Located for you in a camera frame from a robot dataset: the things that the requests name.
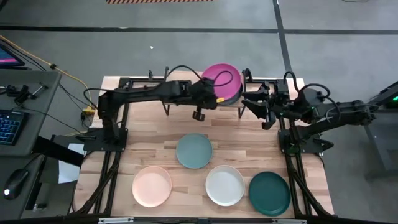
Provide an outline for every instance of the white paper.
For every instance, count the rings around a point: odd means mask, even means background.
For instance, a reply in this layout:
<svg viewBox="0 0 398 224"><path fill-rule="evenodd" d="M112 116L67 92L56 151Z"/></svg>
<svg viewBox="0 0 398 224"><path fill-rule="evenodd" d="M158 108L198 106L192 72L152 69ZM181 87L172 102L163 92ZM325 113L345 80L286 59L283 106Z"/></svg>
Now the white paper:
<svg viewBox="0 0 398 224"><path fill-rule="evenodd" d="M85 154L83 150L84 144L69 144L68 149L78 152L82 155ZM80 167L59 161L59 171L60 174L58 176L58 183L69 183L72 181L76 181L79 178Z"/></svg>

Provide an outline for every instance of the gray floor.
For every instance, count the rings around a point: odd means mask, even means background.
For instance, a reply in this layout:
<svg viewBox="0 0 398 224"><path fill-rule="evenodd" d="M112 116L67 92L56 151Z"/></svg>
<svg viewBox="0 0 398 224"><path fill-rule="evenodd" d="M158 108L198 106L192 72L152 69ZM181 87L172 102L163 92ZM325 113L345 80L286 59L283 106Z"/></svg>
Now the gray floor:
<svg viewBox="0 0 398 224"><path fill-rule="evenodd" d="M398 1L280 0L286 29L398 29ZM7 24L53 26L276 28L271 0L106 5L95 0L12 0L0 13ZM2 31L32 53L100 86L104 75L162 73L166 65L203 70L228 62L256 77L281 77L277 34L77 33ZM294 72L306 83L330 87L338 101L367 100L397 81L396 35L287 35ZM75 95L83 87L62 83ZM57 92L50 114L79 128L80 110ZM42 135L72 132L50 118ZM335 147L325 153L335 213L345 218L398 222L398 180L364 179L379 163L362 127L325 133Z"/></svg>

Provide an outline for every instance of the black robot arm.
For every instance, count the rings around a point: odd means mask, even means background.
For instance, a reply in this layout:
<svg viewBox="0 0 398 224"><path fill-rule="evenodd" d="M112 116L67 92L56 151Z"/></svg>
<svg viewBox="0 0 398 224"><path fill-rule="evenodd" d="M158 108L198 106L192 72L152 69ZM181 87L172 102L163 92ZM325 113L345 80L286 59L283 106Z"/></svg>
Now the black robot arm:
<svg viewBox="0 0 398 224"><path fill-rule="evenodd" d="M175 80L158 84L154 87L142 87L125 90L109 90L99 97L98 116L103 122L104 140L119 140L119 128L116 124L119 108L125 103L162 101L175 105L194 105L201 109L214 110L217 97L214 94L214 81L203 78L194 84L190 80ZM193 118L204 120L204 115L194 112Z"/></svg>
<svg viewBox="0 0 398 224"><path fill-rule="evenodd" d="M262 124L263 129L270 129L277 118L310 124L293 125L289 130L280 130L280 146L284 152L323 152L333 147L333 143L320 139L320 133L347 124L368 125L375 119L373 111L378 109L375 105L367 105L361 100L335 103L329 97L330 90L323 85L308 84L298 90L297 84L294 84L298 91L298 97L294 100L289 98L286 79L275 84L273 93L269 93L268 83L263 83L258 91L243 93L243 104L258 118L266 120ZM324 88L326 95L312 86Z"/></svg>

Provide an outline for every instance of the keyboard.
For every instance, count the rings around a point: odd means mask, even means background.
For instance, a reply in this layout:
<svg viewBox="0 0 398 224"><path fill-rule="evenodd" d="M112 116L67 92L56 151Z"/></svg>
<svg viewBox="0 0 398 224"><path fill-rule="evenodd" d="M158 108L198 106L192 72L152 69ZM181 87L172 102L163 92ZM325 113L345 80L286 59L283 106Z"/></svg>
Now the keyboard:
<svg viewBox="0 0 398 224"><path fill-rule="evenodd" d="M0 110L0 145L14 146L29 113Z"/></svg>

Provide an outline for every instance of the wooden tabletop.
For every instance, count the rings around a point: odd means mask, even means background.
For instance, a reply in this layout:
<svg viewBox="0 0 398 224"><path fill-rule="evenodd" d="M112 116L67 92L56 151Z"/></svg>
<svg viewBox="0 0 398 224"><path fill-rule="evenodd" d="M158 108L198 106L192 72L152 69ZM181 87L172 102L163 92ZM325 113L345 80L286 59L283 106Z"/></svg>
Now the wooden tabletop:
<svg viewBox="0 0 398 224"><path fill-rule="evenodd" d="M179 72L179 75L192 76L190 72ZM102 88L117 88L120 78L104 77ZM304 81L297 81L298 87L303 87ZM259 85L248 85L248 91L258 88ZM294 88L289 90L290 97L296 98L297 92ZM119 166L112 216L266 218L252 207L248 198L248 186L252 177L262 171L275 172L289 183L285 158L280 152L277 139L279 124L275 124L270 130L263 130L261 121L249 110L238 119L238 110L233 107L205 110L203 113L206 114L206 120L199 122L192 119L194 109L194 106L172 105L170 115L166 116L159 101L130 104L127 121L129 137ZM102 126L97 116L94 118L93 126ZM176 158L175 148L178 140L189 133L202 133L213 145L213 158L202 169L187 169ZM82 165L75 192L77 209L97 187L103 157L103 152L94 152ZM308 188L323 207L333 213L321 161L312 154L303 154L302 160ZM237 168L246 183L243 198L230 207L213 203L205 190L205 180L209 171L223 164ZM164 204L155 208L139 205L132 196L134 176L147 166L161 166L172 178L173 188L170 197ZM304 212L302 193L297 184L296 188L300 208ZM105 205L107 193L108 188L105 189L101 209ZM292 203L280 217L294 217Z"/></svg>

